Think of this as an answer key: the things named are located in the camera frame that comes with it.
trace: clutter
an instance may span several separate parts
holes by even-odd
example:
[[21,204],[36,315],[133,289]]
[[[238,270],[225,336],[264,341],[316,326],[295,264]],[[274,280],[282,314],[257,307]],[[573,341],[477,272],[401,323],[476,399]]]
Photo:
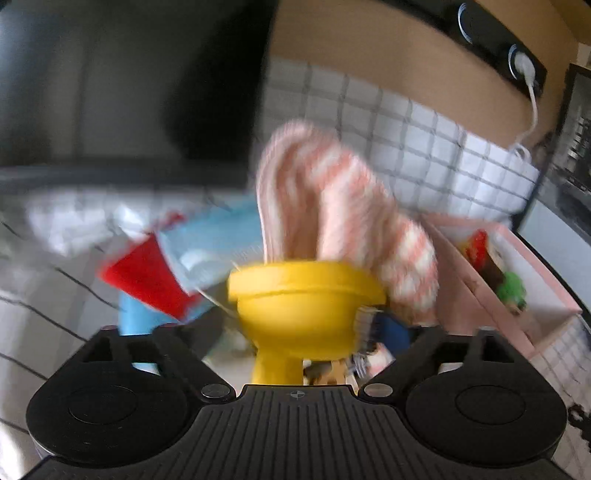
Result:
[[308,385],[351,385],[357,393],[359,389],[345,359],[330,362],[312,362],[304,369]]
[[406,322],[434,306],[431,241],[332,134],[305,122],[285,124],[263,153],[256,194],[265,262],[317,259],[368,270],[385,286],[391,307],[407,307]]
[[103,266],[98,276],[112,287],[177,320],[184,318],[201,296],[187,294],[179,286],[154,233],[144,242],[132,244],[122,258]]
[[223,281],[234,267],[262,261],[261,222],[254,197],[164,228],[156,239],[187,294]]
[[[524,356],[545,350],[580,307],[552,273],[500,223],[430,214],[421,217],[437,251],[442,278],[437,321],[450,333],[471,335],[479,327],[498,329]],[[478,230],[488,234],[507,271],[519,276],[526,308],[514,316],[457,245]]]
[[519,275],[507,270],[485,230],[476,230],[458,249],[512,314],[519,315],[525,310],[523,282]]

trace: pink box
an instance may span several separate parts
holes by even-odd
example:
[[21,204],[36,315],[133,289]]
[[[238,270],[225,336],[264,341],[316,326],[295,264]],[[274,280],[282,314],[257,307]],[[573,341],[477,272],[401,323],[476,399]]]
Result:
[[[543,351],[569,320],[581,313],[579,305],[555,276],[506,226],[439,214],[423,215],[421,222],[437,255],[437,321],[450,333],[471,335],[479,327],[494,327],[530,358]],[[528,328],[519,325],[518,319],[507,311],[456,248],[478,229],[487,231],[507,268],[521,277],[532,318]]]

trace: blue cloth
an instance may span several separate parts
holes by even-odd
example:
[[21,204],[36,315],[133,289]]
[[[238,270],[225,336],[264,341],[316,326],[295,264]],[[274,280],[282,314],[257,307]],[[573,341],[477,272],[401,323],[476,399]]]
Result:
[[256,198],[248,196],[228,210],[200,213],[156,233],[162,255],[187,293],[220,283],[233,263],[262,261],[262,232]]
[[410,347],[410,335],[406,326],[386,313],[380,314],[379,341],[384,344],[394,358]]

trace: striped cloth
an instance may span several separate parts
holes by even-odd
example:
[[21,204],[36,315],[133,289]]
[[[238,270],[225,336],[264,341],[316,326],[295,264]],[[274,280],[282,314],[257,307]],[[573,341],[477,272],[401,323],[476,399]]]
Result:
[[300,121],[278,129],[256,193],[266,262],[346,261],[381,280],[396,306],[419,314],[434,306],[437,266],[427,234],[332,134]]

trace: yellow toy toilet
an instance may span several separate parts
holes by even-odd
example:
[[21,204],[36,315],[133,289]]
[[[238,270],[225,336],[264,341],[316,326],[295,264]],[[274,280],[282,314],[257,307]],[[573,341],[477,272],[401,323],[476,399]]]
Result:
[[304,358],[337,360],[354,353],[357,309],[386,301],[369,273],[319,261],[235,271],[228,298],[237,302],[244,332],[258,348],[252,383],[264,385],[301,385]]

